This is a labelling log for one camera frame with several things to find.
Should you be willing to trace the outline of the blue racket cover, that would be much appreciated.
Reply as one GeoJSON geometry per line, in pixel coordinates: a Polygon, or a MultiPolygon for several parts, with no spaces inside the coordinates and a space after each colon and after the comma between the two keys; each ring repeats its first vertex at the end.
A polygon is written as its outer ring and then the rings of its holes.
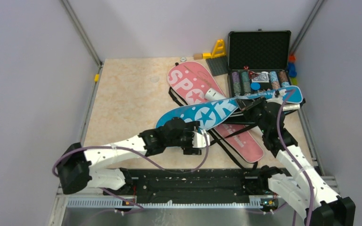
{"type": "MultiPolygon", "coordinates": [[[[304,98],[299,87],[288,86],[278,89],[278,91],[281,90],[285,90],[288,93],[288,95],[283,98],[287,104],[303,103],[304,98]]],[[[228,120],[229,118],[235,118],[236,116],[241,115],[237,99],[258,99],[263,97],[267,100],[272,98],[275,91],[277,90],[226,98],[218,101],[179,106],[163,114],[157,121],[156,128],[163,126],[174,117],[181,118],[185,122],[199,121],[200,127],[206,130],[214,128],[222,123],[231,124],[231,121],[228,120]]]]}

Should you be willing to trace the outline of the white shuttlecock tube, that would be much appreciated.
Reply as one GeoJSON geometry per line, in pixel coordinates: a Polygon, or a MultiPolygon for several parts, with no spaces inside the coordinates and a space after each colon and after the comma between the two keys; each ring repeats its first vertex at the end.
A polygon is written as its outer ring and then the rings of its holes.
{"type": "Polygon", "coordinates": [[[215,90],[214,88],[210,88],[206,93],[205,93],[205,99],[207,101],[218,101],[218,100],[223,100],[226,99],[227,97],[225,97],[221,92],[218,92],[217,90],[215,90]]]}

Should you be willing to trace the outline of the clear tube lid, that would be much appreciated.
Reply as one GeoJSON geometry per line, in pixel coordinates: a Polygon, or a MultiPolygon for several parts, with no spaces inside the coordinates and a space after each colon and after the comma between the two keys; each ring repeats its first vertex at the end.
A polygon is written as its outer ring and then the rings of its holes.
{"type": "Polygon", "coordinates": [[[157,83],[158,81],[159,81],[159,77],[158,76],[152,76],[151,78],[150,78],[150,81],[152,82],[152,83],[157,83]]]}

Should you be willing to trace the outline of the blue badminton racket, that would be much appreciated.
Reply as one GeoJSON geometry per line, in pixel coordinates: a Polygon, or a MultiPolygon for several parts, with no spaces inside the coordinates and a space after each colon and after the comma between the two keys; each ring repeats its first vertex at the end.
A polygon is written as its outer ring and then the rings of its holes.
{"type": "Polygon", "coordinates": [[[284,112],[286,111],[295,111],[295,110],[298,110],[300,109],[301,105],[300,104],[286,104],[283,106],[282,110],[284,112]]]}

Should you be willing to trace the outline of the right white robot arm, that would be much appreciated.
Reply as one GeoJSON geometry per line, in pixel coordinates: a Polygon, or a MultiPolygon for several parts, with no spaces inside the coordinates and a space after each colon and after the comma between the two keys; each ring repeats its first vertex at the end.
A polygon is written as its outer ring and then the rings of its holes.
{"type": "Polygon", "coordinates": [[[352,226],[356,205],[341,197],[318,174],[304,156],[298,142],[284,127],[284,103],[238,99],[245,118],[262,131],[265,147],[295,180],[276,167],[262,167],[257,187],[263,194],[275,192],[299,215],[307,226],[352,226]]]}

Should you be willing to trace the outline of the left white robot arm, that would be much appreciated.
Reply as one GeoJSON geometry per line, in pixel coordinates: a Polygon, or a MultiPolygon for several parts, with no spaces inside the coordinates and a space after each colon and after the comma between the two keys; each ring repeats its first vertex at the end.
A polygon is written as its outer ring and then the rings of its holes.
{"type": "Polygon", "coordinates": [[[175,117],[123,141],[87,147],[74,143],[54,163],[52,173],[59,178],[63,194],[75,194],[85,188],[108,188],[124,195],[132,190],[132,179],[126,169],[109,169],[110,165],[129,159],[148,160],[168,147],[192,151],[209,146],[210,138],[199,121],[185,122],[175,117]]]}

